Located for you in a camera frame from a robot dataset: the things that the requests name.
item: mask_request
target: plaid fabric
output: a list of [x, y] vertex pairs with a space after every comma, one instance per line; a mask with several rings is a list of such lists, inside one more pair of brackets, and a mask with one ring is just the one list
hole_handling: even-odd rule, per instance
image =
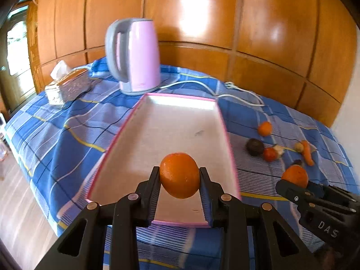
[[[94, 172], [114, 135], [140, 96], [126, 96], [110, 75], [106, 59], [89, 65], [92, 89], [64, 110], [48, 104], [42, 92], [26, 104], [6, 125], [6, 138], [23, 169], [44, 215], [57, 235], [86, 206], [84, 196]], [[161, 66], [163, 85], [184, 80], [205, 83], [217, 94], [231, 93], [255, 101], [248, 93], [228, 90], [222, 82], [192, 70]], [[199, 84], [184, 83], [159, 92], [212, 97]], [[310, 180], [345, 188], [359, 194], [354, 171], [343, 147], [331, 130], [309, 116], [263, 97], [265, 107], [250, 107], [232, 98], [219, 99], [233, 148], [242, 200], [252, 205], [269, 202], [281, 213], [307, 246], [314, 250], [321, 240], [298, 224], [296, 206], [279, 196], [275, 184], [283, 171], [301, 156], [291, 148], [306, 139], [317, 151], [315, 165], [307, 167]], [[273, 133], [260, 137], [257, 127], [270, 121]], [[289, 147], [280, 160], [267, 163], [244, 150], [249, 138], [267, 146]], [[108, 263], [111, 229], [105, 248]], [[137, 230], [142, 268], [218, 269], [221, 232], [152, 225]]]

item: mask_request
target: tissue box lid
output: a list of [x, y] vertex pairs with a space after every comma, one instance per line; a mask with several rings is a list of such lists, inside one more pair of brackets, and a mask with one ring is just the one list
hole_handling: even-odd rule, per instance
[[60, 78], [60, 79], [57, 79], [57, 80], [54, 80], [53, 82], [51, 82], [48, 87], [52, 87], [54, 85], [57, 85], [57, 86], [61, 86], [61, 85], [64, 85], [66, 82], [68, 82], [69, 80], [71, 79], [74, 79], [82, 74], [84, 74], [84, 72], [87, 72], [87, 69], [86, 68], [81, 68], [81, 69], [76, 69], [76, 70], [73, 70], [71, 71], [69, 74], [65, 75], [64, 77]]

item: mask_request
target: screw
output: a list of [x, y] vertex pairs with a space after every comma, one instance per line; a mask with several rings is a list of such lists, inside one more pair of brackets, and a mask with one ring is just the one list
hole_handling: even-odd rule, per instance
[[89, 203], [86, 208], [89, 209], [89, 210], [93, 210], [95, 209], [96, 207], [98, 206], [98, 204], [96, 202], [91, 202]]
[[270, 203], [263, 203], [261, 207], [266, 211], [270, 211], [272, 209], [272, 205]]
[[231, 200], [231, 196], [229, 194], [222, 194], [221, 195], [221, 200], [223, 201], [230, 201]]
[[139, 195], [136, 194], [136, 193], [131, 193], [131, 194], [129, 194], [129, 195], [127, 196], [127, 198], [128, 198], [130, 201], [135, 201], [135, 200], [138, 199], [138, 197], [139, 197]]

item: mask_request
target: kettle handle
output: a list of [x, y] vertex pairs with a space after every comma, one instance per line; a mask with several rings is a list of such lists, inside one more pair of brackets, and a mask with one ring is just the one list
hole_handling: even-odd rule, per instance
[[[106, 60], [109, 67], [111, 75], [115, 79], [122, 81], [124, 83], [129, 81], [129, 69], [128, 69], [128, 43], [129, 43], [129, 31], [133, 19], [122, 19], [114, 21], [106, 31], [105, 35], [105, 53]], [[119, 48], [119, 58], [120, 58], [120, 67], [117, 64], [117, 42], [118, 34], [120, 33], [120, 48]]]

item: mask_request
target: white tray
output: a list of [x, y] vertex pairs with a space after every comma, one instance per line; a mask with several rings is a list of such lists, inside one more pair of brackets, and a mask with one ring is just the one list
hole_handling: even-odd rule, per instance
[[[145, 94], [106, 152], [87, 196], [101, 205], [117, 202], [149, 178], [174, 152], [189, 154], [224, 192], [239, 198], [225, 125], [215, 100], [177, 94]], [[154, 223], [207, 226], [199, 191], [177, 199], [161, 187]]]

